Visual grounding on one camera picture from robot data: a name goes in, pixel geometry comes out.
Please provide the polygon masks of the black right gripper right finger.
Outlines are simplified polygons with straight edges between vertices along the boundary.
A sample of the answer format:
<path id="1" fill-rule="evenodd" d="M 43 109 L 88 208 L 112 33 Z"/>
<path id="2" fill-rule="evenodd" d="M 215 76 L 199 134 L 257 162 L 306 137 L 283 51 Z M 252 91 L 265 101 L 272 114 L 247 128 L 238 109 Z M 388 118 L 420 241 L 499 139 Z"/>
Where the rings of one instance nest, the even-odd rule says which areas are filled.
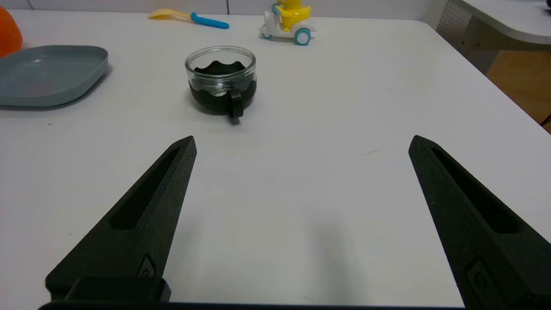
<path id="1" fill-rule="evenodd" d="M 548 310 L 549 241 L 440 145 L 416 135 L 408 154 L 465 308 Z"/>

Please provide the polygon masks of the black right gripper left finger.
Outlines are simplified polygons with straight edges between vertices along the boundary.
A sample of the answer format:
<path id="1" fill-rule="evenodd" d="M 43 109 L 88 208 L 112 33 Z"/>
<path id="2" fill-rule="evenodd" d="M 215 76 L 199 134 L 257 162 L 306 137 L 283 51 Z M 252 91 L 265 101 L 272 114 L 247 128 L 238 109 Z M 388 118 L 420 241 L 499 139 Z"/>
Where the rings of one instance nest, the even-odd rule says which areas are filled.
<path id="1" fill-rule="evenodd" d="M 47 275 L 51 304 L 168 302 L 163 273 L 196 155 L 193 136 L 162 153 Z"/>

